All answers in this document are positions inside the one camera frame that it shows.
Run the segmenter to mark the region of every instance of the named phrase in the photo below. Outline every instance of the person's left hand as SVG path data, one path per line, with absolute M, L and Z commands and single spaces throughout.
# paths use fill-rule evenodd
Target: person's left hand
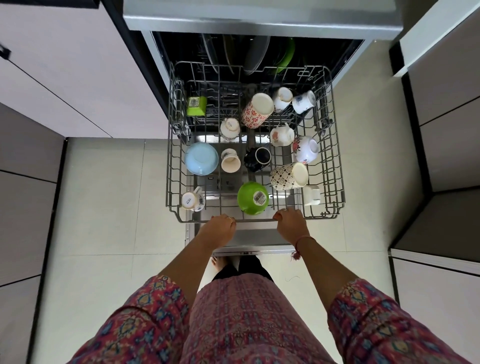
M 210 221 L 203 225 L 195 238 L 201 239 L 210 248 L 218 249 L 225 246 L 233 238 L 237 222 L 226 214 L 212 216 Z

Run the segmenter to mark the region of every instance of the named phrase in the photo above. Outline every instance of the red floral cup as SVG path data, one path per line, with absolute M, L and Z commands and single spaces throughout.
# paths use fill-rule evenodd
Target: red floral cup
M 258 128 L 272 114 L 272 98 L 264 93 L 255 94 L 241 114 L 242 123 L 250 129 Z

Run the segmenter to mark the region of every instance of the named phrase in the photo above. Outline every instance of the cup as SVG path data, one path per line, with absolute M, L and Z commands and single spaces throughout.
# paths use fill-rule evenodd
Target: cup
M 281 87 L 274 92 L 272 99 L 275 106 L 275 111 L 280 112 L 285 110 L 290 102 L 292 102 L 293 93 L 289 88 Z
M 304 111 L 313 108 L 315 102 L 315 94 L 310 90 L 300 96 L 294 97 L 292 100 L 292 106 L 297 114 L 302 114 Z
M 285 123 L 285 126 L 277 126 L 270 132 L 270 143 L 273 146 L 289 146 L 295 139 L 295 132 Z
M 243 109 L 241 121 L 247 128 L 258 128 L 272 114 L 274 109 L 272 98 L 260 92 L 253 95 L 246 108 Z
M 308 169 L 300 162 L 277 167 L 270 172 L 270 183 L 277 191 L 305 187 L 308 183 Z
M 240 169 L 241 162 L 235 149 L 225 149 L 220 155 L 222 169 L 227 173 L 233 173 Z
M 237 202 L 247 215 L 258 215 L 268 206 L 267 189 L 257 182 L 244 183 L 237 193 Z
M 297 162 L 308 164 L 313 162 L 320 151 L 317 142 L 311 136 L 298 135 L 293 141 L 293 155 Z
M 181 196 L 181 206 L 185 210 L 191 210 L 193 212 L 198 212 L 203 210 L 205 207 L 205 200 L 202 195 L 202 188 L 198 186 L 193 192 L 185 192 Z
M 305 206 L 319 205 L 320 204 L 320 186 L 306 185 L 302 188 L 303 191 L 303 204 Z
M 258 172 L 265 168 L 272 159 L 272 155 L 267 148 L 258 147 L 250 149 L 245 157 L 243 157 L 243 163 L 245 167 L 251 172 Z
M 185 153 L 185 166 L 197 176 L 212 173 L 218 165 L 218 153 L 210 144 L 197 142 Z
M 227 141 L 234 140 L 240 134 L 240 123 L 235 118 L 224 119 L 220 124 L 220 134 Z

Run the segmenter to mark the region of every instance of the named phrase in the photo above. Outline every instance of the sleeve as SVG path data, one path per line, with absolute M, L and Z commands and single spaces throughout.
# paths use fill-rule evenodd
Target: sleeve
M 151 277 L 70 363 L 177 363 L 188 335 L 188 316 L 180 287 L 166 276 Z
M 328 327 L 345 363 L 468 363 L 364 279 L 336 295 Z

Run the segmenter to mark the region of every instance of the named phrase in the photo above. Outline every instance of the white floor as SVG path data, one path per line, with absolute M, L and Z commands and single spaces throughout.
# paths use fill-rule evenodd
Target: white floor
M 347 204 L 310 221 L 320 244 L 393 295 L 387 247 L 421 200 L 420 173 L 401 81 L 377 42 L 334 89 Z M 72 139 L 50 250 L 34 363 L 63 363 L 184 244 L 165 208 L 166 143 Z M 326 312 L 302 261 L 261 261 L 312 332 L 341 362 Z M 208 267 L 202 285 L 214 276 Z

